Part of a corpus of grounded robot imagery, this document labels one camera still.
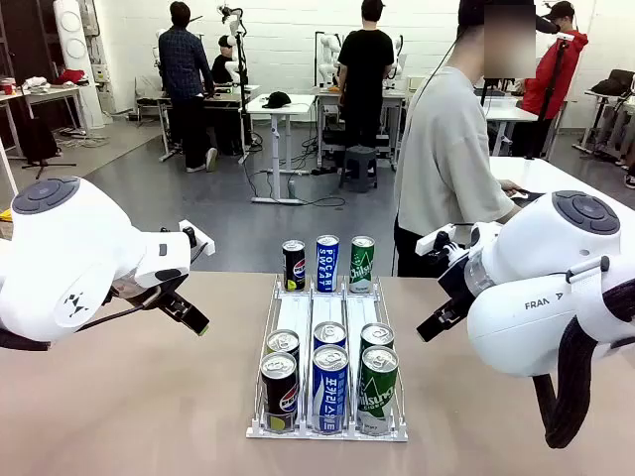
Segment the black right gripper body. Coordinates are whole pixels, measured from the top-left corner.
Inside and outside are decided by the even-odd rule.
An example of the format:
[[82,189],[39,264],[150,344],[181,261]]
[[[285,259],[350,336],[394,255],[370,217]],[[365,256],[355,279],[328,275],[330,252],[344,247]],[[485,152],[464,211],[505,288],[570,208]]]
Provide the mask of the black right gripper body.
[[438,283],[448,299],[467,297],[467,310],[479,295],[479,285],[472,275],[470,258],[467,253],[454,260],[439,277]]

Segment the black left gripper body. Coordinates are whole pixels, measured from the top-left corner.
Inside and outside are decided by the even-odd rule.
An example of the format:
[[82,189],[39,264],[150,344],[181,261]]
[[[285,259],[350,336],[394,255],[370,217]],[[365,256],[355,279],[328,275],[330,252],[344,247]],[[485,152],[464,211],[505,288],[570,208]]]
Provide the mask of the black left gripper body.
[[192,318],[195,316],[194,306],[169,287],[160,288],[157,308],[171,318]]

